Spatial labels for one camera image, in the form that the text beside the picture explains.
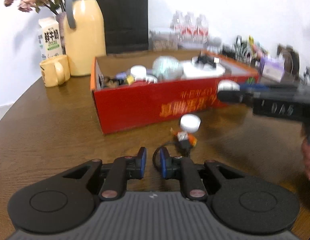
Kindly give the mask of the person right hand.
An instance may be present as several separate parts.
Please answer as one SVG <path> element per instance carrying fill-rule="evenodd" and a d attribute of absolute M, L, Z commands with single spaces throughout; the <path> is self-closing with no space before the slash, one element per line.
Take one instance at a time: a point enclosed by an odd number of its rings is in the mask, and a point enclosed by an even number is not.
<path fill-rule="evenodd" d="M 307 175 L 307 178 L 310 180 L 310 144 L 308 143 L 306 138 L 302 142 L 301 149 L 305 166 L 305 174 Z"/>

